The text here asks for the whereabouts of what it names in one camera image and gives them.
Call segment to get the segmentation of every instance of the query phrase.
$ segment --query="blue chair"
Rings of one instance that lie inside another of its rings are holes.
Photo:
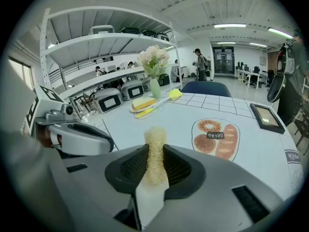
[[[217,82],[189,82],[184,86],[181,92],[231,97],[227,87],[224,84]]]

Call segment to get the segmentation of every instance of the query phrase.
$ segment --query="sponge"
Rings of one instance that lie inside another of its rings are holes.
[[[163,145],[167,143],[166,131],[161,127],[152,127],[144,133],[145,143],[149,144],[146,181],[157,186],[167,179],[163,165]]]
[[[150,106],[154,104],[156,100],[154,98],[145,96],[145,97],[140,97],[132,101],[132,107],[135,110],[142,109],[144,107]]]

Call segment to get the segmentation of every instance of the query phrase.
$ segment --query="black backpack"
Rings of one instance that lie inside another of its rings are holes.
[[[286,78],[293,75],[295,71],[295,53],[292,49],[295,42],[296,41],[284,43],[279,51],[277,58],[277,73],[271,82],[267,94],[267,100],[269,102],[275,102],[280,98],[280,94],[285,87]]]
[[[204,63],[204,66],[205,66],[205,69],[208,68],[208,60],[203,56],[204,60],[205,60],[205,63]]]

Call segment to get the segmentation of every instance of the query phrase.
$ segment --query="window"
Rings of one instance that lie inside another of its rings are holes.
[[[31,67],[13,58],[9,59],[9,63],[18,74],[18,76],[25,82],[25,84],[31,90],[33,90],[34,84],[32,79]]]

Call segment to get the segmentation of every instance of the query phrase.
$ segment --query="grid pattern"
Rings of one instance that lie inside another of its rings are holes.
[[[169,93],[163,93],[159,100],[168,97]],[[195,106],[205,109],[211,109],[215,111],[227,112],[245,117],[256,119],[250,104],[256,102],[247,101],[245,99],[237,99],[231,97],[215,96],[215,95],[204,95],[204,94],[191,94],[184,93],[177,100],[168,100],[166,102]]]

